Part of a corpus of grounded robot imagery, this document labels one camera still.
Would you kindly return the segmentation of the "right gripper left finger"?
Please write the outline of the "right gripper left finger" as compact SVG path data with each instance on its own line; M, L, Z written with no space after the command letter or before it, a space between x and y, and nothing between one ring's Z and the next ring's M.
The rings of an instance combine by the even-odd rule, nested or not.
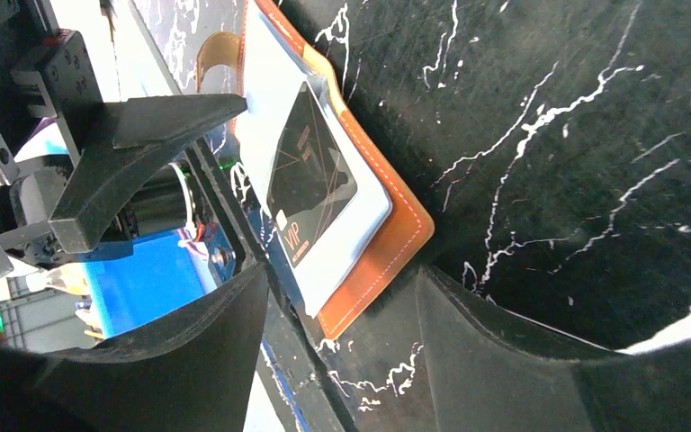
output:
M0 346L0 431L239 431L270 288L257 263L89 349Z

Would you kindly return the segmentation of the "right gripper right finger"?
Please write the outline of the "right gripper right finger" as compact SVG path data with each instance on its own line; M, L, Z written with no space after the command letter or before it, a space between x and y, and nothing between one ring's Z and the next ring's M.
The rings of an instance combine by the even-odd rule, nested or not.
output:
M414 284L438 430L691 431L691 340L617 354L471 296L434 268Z

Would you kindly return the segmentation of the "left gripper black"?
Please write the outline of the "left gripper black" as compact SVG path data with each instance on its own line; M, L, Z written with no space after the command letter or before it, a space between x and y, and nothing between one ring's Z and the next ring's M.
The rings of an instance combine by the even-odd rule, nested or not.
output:
M0 1L0 279L115 257L120 210L237 94L103 100L85 37L48 1Z

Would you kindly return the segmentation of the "brown leather card holder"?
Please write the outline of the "brown leather card holder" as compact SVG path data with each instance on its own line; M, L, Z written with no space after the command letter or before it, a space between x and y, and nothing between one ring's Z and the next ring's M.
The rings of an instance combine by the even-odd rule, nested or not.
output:
M240 33L201 46L196 81L236 73L239 165L275 226L305 313L338 338L432 236L434 222L346 105L329 60L279 6L249 1Z

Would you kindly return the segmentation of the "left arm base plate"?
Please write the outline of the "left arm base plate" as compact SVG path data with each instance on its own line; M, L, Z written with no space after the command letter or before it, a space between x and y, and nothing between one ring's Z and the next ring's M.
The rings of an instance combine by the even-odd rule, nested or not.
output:
M264 262L265 254L256 234L207 141L197 139L185 150L185 155L210 209L211 220L226 239L226 246L218 240L209 241L210 252L217 249L222 254L223 268L229 271L226 279L239 275L255 263Z

